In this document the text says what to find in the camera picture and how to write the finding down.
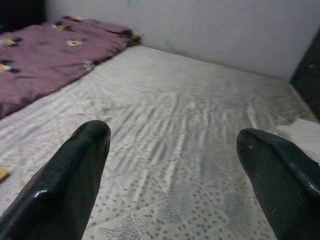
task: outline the bed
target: bed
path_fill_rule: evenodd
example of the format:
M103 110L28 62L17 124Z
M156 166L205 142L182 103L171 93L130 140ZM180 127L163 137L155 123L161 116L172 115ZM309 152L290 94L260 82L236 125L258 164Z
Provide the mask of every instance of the bed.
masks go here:
M241 129L313 115L285 81L135 46L0 120L0 213L82 123L111 147L84 240L274 240Z

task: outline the white bed sheet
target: white bed sheet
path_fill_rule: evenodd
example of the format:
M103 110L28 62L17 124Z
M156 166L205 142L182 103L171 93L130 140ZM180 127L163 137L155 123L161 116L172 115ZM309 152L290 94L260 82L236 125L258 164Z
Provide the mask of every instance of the white bed sheet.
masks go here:
M133 47L0 121L0 213L82 123L112 131L84 240L276 239L236 154L243 128L312 118L290 85Z

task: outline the maroon comforter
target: maroon comforter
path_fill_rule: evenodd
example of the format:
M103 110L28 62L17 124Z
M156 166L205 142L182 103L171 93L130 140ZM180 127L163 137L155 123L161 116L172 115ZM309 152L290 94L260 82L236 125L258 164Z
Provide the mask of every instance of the maroon comforter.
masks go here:
M63 18L0 35L0 119L87 74L126 49L129 29Z

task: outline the mattress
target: mattress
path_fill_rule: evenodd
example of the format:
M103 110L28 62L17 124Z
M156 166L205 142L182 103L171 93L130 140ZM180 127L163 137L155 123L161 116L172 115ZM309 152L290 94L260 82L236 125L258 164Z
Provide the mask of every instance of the mattress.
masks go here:
M137 46L0 121L0 213L72 132L112 131L84 240L276 239L236 154L243 128L313 115L283 80Z

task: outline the white cloth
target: white cloth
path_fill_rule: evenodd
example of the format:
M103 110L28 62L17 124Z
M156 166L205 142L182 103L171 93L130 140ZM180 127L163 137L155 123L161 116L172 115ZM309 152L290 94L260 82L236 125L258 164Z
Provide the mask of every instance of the white cloth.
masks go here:
M279 136L296 144L312 160L320 164L320 124L297 119L288 126L278 126Z
M311 117L286 81L132 47L0 121L0 213L85 121L112 138L83 240L275 240L236 152L243 128Z

